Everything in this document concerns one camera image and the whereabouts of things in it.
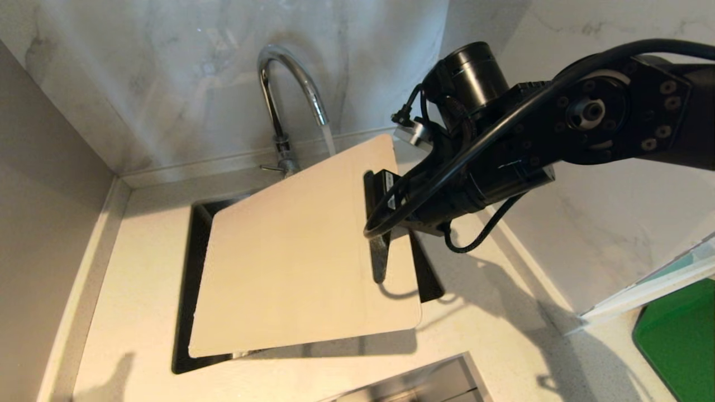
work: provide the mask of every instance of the white countertop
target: white countertop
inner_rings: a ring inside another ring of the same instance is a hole
[[[419,154],[398,144],[404,172]],[[191,204],[276,179],[251,169],[132,193],[82,356],[77,401],[314,402],[463,352],[494,401],[673,400],[633,345],[636,311],[564,338],[544,313],[558,308],[537,303],[492,238],[457,255],[443,239],[421,236],[447,294],[422,304],[414,331],[266,350],[173,374]],[[453,229],[464,243],[482,226],[472,215]]]

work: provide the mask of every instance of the faucet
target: faucet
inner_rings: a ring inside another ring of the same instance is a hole
[[[278,156],[277,166],[261,165],[261,169],[282,172],[285,178],[300,172],[300,165],[295,159],[288,140],[288,134],[283,131],[278,110],[275,106],[275,102],[273,102],[273,94],[270,89],[270,75],[268,74],[268,65],[273,61],[283,64],[298,81],[300,88],[308,99],[308,103],[310,103],[310,108],[312,109],[317,125],[325,126],[328,123],[328,119],[315,83],[295,56],[286,48],[276,44],[269,44],[261,49],[261,52],[258,54],[258,79],[261,83],[263,97],[268,107],[268,114],[270,115],[271,123],[273,123],[273,129],[275,130],[273,143]]]

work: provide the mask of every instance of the marble wall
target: marble wall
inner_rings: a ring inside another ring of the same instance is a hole
[[[715,1],[453,0],[441,54],[486,40],[513,85],[654,37],[715,44]],[[713,172],[643,160],[555,168],[556,182],[505,219],[579,312],[715,232]]]
[[[447,1],[0,0],[0,39],[119,174],[271,147],[256,60],[291,46],[333,134],[390,126],[436,60]],[[286,130],[321,138],[275,67]]]

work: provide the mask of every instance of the faucet handle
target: faucet handle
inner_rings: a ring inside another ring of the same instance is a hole
[[[260,168],[263,170],[272,170],[274,172],[281,172],[281,173],[285,174],[285,169],[283,169],[282,167],[278,167],[278,166],[260,165]]]

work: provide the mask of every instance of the white cutting board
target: white cutting board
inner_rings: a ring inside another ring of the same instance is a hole
[[[382,169],[397,172],[388,134],[216,214],[189,354],[417,326],[420,298],[409,237],[391,242],[383,289],[373,281],[370,246],[363,237],[363,175]]]

